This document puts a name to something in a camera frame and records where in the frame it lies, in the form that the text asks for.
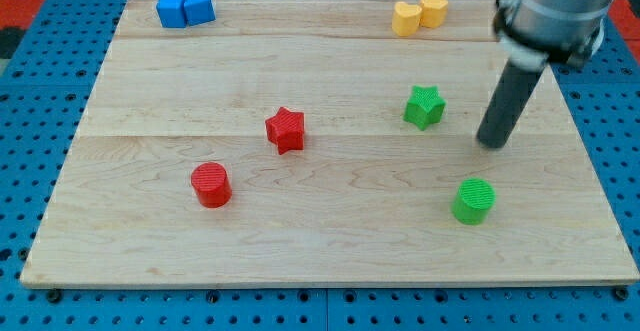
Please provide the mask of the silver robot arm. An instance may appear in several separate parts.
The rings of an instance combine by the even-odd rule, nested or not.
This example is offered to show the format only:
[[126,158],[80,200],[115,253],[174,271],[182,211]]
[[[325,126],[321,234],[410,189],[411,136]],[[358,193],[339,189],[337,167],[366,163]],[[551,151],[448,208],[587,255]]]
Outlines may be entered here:
[[497,0],[494,32],[511,62],[525,71],[548,63],[580,69],[604,40],[613,0]]

